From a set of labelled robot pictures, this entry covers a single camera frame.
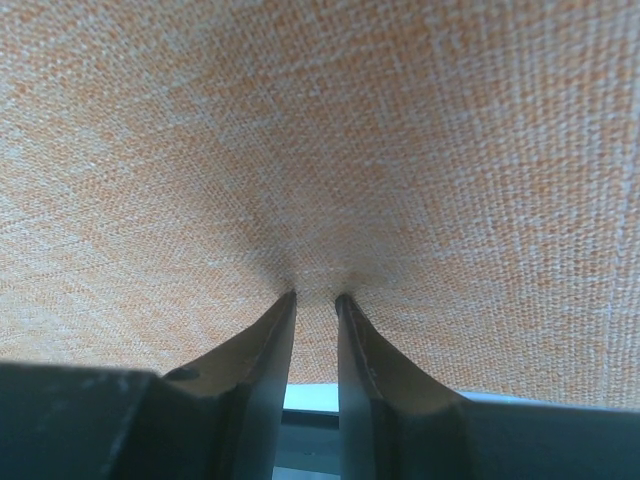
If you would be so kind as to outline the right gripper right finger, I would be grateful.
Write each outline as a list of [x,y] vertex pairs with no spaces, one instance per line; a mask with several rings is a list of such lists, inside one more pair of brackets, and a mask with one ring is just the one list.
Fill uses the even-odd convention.
[[638,413],[469,400],[335,308],[342,478],[638,478]]

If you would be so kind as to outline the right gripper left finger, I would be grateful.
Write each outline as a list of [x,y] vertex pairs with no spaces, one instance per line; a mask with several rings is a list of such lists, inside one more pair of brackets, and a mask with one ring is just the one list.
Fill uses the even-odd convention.
[[10,362],[1,367],[5,479],[268,479],[296,296],[165,375]]

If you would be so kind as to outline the orange cloth napkin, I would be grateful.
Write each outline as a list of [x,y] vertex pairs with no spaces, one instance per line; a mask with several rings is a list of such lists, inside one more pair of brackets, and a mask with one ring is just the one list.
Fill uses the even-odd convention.
[[298,295],[461,391],[639,405],[635,1],[5,1],[1,355],[161,372]]

